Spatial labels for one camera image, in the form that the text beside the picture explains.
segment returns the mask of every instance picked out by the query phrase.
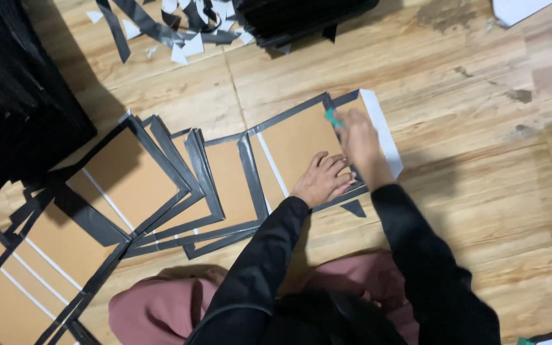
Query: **person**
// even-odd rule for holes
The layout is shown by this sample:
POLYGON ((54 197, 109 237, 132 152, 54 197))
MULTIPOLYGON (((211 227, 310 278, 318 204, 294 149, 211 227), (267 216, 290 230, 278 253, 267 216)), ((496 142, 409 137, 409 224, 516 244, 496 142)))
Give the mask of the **person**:
POLYGON ((495 311, 471 291, 471 273, 457 266, 449 246, 391 175, 368 116, 353 109, 336 118, 344 124, 336 128, 344 155, 314 156, 291 195, 268 216, 218 284, 195 279, 180 288, 182 280, 150 278, 112 299, 110 325, 123 344, 501 343, 495 311), (319 279, 319 284, 277 296, 304 219, 311 208, 348 188, 354 173, 341 171, 349 164, 371 192, 391 247, 388 261, 394 263, 382 272, 389 271, 385 280, 395 283, 380 282, 385 276, 375 274, 380 270, 364 269, 367 260, 380 257, 366 255, 362 261, 336 261, 344 268, 326 276, 356 283, 330 288, 319 279), (360 270, 367 276, 353 277, 360 270), (389 307, 393 303, 376 292, 380 284, 382 290, 392 290, 387 295, 399 294, 395 304, 403 314, 409 308, 412 336, 405 334, 405 325, 397 325, 397 308, 389 307))

